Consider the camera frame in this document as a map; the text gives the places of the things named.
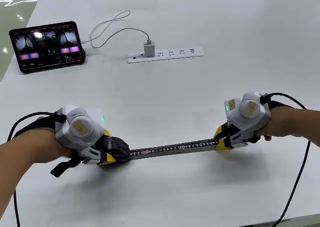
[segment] power strip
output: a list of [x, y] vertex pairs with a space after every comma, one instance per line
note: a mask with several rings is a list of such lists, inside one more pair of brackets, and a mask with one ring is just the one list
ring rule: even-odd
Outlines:
[[171, 59], [180, 59], [188, 57], [198, 57], [203, 56], [204, 50], [201, 46], [192, 48], [176, 48], [176, 49], [165, 49], [156, 50], [154, 57], [144, 57], [144, 52], [130, 53], [126, 56], [126, 61], [128, 64], [147, 62], [147, 61], [162, 61]]

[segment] measuring tape blade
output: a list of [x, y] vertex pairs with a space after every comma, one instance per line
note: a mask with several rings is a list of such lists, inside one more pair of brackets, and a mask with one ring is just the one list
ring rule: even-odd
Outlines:
[[195, 153], [203, 151], [214, 151], [219, 140], [215, 138], [176, 143], [151, 148], [138, 148], [130, 150], [130, 160], [139, 160], [144, 158], [169, 156], [177, 154]]

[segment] wrist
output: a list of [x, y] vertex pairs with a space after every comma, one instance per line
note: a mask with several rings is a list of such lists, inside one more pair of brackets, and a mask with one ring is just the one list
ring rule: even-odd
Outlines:
[[14, 148], [18, 150], [19, 158], [23, 158], [26, 164], [31, 166], [37, 162], [37, 149], [39, 148], [39, 144], [37, 141], [32, 141], [28, 132], [15, 137], [11, 142]]
[[305, 113], [304, 109], [293, 108], [289, 114], [290, 134], [295, 137], [303, 136], [302, 119]]

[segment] black cable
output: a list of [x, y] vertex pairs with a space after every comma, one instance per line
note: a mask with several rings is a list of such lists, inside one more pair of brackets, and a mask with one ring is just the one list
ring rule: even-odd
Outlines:
[[[20, 122], [22, 122], [25, 119], [28, 119], [30, 117], [33, 117], [33, 116], [43, 116], [43, 115], [55, 116], [54, 113], [50, 113], [50, 112], [35, 112], [35, 113], [31, 113], [31, 114], [28, 114], [28, 115], [22, 117], [17, 122], [15, 122], [14, 125], [12, 126], [10, 133], [9, 133], [9, 136], [8, 136], [8, 139], [7, 139], [7, 142], [11, 140], [12, 135], [14, 134], [15, 128], [17, 127], [17, 125]], [[14, 190], [14, 192], [13, 192], [13, 203], [14, 203], [14, 213], [15, 213], [15, 219], [16, 219], [16, 226], [20, 227], [20, 218], [19, 218], [19, 212], [18, 212], [17, 191], [16, 190]]]
[[[285, 94], [285, 93], [270, 93], [270, 94], [266, 94], [266, 98], [270, 99], [272, 96], [283, 96], [283, 97], [287, 97], [288, 99], [292, 100], [293, 102], [295, 102], [296, 104], [298, 104], [302, 109], [306, 109], [306, 107], [300, 103], [298, 100], [296, 100], [295, 98]], [[307, 145], [306, 145], [306, 149], [305, 149], [305, 154], [304, 154], [304, 158], [303, 158], [303, 161], [302, 161], [302, 165], [300, 167], [300, 170], [299, 170], [299, 173], [298, 173], [298, 176], [296, 177], [296, 180], [294, 182], [294, 185], [293, 185], [293, 188], [292, 188], [292, 191], [291, 191], [291, 194], [290, 194], [290, 197], [284, 207], [284, 210], [280, 216], [280, 218], [271, 226], [271, 227], [276, 227], [284, 218], [288, 208], [289, 208], [289, 205], [291, 203], [291, 200], [292, 198], [294, 197], [294, 194], [295, 194], [295, 191], [296, 191], [296, 188], [298, 186], [298, 183], [299, 183], [299, 180], [300, 180], [300, 177], [301, 177], [301, 174], [302, 172], [304, 171], [304, 168], [305, 168], [305, 165], [306, 165], [306, 162], [307, 162], [307, 158], [308, 158], [308, 153], [309, 153], [309, 149], [310, 149], [310, 144], [311, 144], [311, 141], [309, 140]]]

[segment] power adapter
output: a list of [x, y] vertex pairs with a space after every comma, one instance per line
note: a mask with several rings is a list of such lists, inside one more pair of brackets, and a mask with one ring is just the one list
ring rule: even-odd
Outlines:
[[148, 39], [144, 44], [144, 57], [154, 57], [156, 55], [156, 46], [155, 42]]

